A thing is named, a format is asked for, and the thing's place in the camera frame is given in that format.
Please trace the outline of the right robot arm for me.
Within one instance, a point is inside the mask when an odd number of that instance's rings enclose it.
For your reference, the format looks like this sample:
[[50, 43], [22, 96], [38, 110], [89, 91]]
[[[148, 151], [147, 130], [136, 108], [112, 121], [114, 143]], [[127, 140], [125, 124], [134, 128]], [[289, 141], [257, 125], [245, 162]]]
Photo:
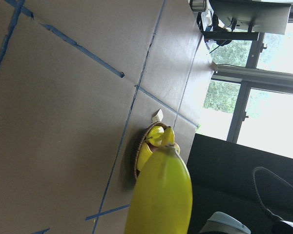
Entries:
[[243, 223], [223, 212], [214, 212], [206, 221], [200, 234], [251, 234]]

